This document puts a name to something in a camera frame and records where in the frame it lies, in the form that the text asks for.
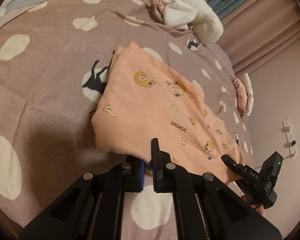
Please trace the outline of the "person's right hand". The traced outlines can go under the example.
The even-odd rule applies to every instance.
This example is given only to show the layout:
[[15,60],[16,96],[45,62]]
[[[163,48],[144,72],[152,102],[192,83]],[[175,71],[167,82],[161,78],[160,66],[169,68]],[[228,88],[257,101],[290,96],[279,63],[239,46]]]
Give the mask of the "person's right hand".
[[[242,195],[241,199],[243,201],[245,201],[246,203],[248,202],[246,195]],[[262,217],[265,217],[266,210],[265,210],[265,208],[263,207],[262,204],[253,204],[250,207],[253,208],[259,215],[261,215]]]

